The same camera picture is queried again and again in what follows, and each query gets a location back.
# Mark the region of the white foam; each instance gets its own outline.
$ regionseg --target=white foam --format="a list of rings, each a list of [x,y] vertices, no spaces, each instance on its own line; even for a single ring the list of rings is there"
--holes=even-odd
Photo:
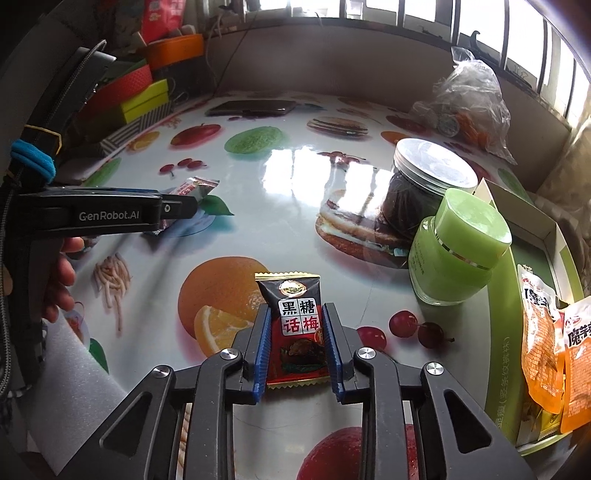
[[[57,474],[125,396],[60,316],[47,332],[43,374],[19,407]]]

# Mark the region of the red snack wrapper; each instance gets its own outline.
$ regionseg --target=red snack wrapper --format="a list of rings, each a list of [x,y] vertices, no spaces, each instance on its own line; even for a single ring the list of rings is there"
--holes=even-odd
[[[255,280],[272,316],[267,386],[292,387],[327,381],[320,276],[302,272],[257,273]]]
[[[199,177],[191,177],[170,192],[172,195],[191,195],[201,202],[205,196],[218,186],[219,180],[206,180]],[[175,219],[160,220],[160,228],[155,232],[147,232],[150,235],[159,235],[171,226]]]

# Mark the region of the orange snack bag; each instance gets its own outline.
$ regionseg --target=orange snack bag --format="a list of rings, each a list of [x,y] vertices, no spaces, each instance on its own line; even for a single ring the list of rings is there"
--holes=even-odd
[[[591,297],[564,310],[566,394],[560,433],[591,421]]]
[[[523,302],[521,368],[530,397],[544,410],[562,409],[564,339],[554,290],[528,267],[517,265]]]

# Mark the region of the cable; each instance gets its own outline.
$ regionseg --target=cable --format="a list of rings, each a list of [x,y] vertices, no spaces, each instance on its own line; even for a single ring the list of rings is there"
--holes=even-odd
[[[222,74],[220,75],[220,81],[217,83],[215,90],[213,91],[213,96],[215,96],[215,94],[217,93],[217,91],[220,88],[220,85],[222,84],[224,75],[226,74],[226,72],[228,71],[228,67],[230,66],[232,59],[234,58],[234,55],[236,54],[236,52],[238,51],[238,49],[240,48],[240,45],[242,45],[242,42],[244,41],[244,39],[246,38],[246,36],[248,35],[248,32],[250,32],[252,26],[255,24],[256,21],[256,16],[258,15],[258,13],[260,12],[260,10],[257,10],[255,12],[255,16],[252,18],[252,21],[250,22],[250,24],[248,25],[248,28],[246,29],[246,31],[244,32],[244,35],[242,36],[242,38],[240,39],[240,41],[238,42],[238,45],[236,45],[236,48],[234,48],[234,51],[232,52],[232,55],[230,55],[230,58],[228,60],[228,63],[226,63],[226,66],[224,67],[224,69],[222,70]]]
[[[53,116],[56,114],[57,110],[59,109],[61,103],[64,101],[68,91],[72,88],[72,85],[76,81],[78,75],[89,61],[89,59],[94,55],[97,50],[101,50],[106,45],[106,41],[102,40],[97,45],[94,46],[91,50],[86,52],[84,58],[80,61],[74,73],[68,79],[64,89],[61,91],[61,95],[59,96],[57,102],[55,103],[53,109],[49,113],[44,127],[47,127]],[[20,164],[17,169],[16,173],[14,174],[13,178],[9,181],[11,182],[11,188],[8,191],[6,201],[2,207],[2,217],[0,219],[0,335],[2,336],[2,351],[0,351],[0,402],[4,401],[4,399],[8,396],[8,391],[10,387],[10,379],[12,373],[12,360],[11,360],[11,342],[10,342],[10,330],[8,326],[8,306],[7,306],[7,299],[4,296],[4,269],[1,268],[4,265],[4,240],[6,238],[6,224],[8,220],[8,211],[10,210],[10,205],[12,203],[12,198],[17,191],[17,186],[20,183],[20,179],[22,176],[22,172],[24,171],[25,166]]]
[[[220,38],[222,38],[222,32],[220,31],[220,22],[221,22],[223,16],[226,15],[226,12],[227,11],[224,10],[224,11],[222,11],[222,13],[217,15],[217,34],[219,35]],[[216,72],[213,70],[212,65],[209,63],[209,44],[210,44],[212,36],[213,36],[214,28],[216,28],[216,22],[213,23],[211,30],[209,31],[209,36],[207,37],[207,45],[205,45],[205,63],[207,65],[207,68],[209,68],[209,71],[213,75],[213,84],[217,87]]]

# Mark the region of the finger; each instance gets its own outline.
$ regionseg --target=finger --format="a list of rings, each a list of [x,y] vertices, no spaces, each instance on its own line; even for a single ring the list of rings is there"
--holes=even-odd
[[[50,275],[52,280],[66,287],[71,287],[76,279],[74,267],[72,267],[71,263],[63,254],[60,254],[57,261],[53,264]]]
[[[45,293],[45,303],[50,305],[57,305],[65,311],[74,308],[74,299],[70,292],[64,285],[56,281],[51,281],[47,284]]]
[[[45,320],[51,323],[55,323],[59,312],[57,310],[57,305],[47,304],[43,306],[43,314],[41,315]]]
[[[10,295],[12,293],[12,277],[4,265],[2,266],[2,283],[4,285],[4,295]]]
[[[75,236],[72,238],[66,238],[61,251],[64,253],[79,252],[84,248],[84,240],[81,237]]]

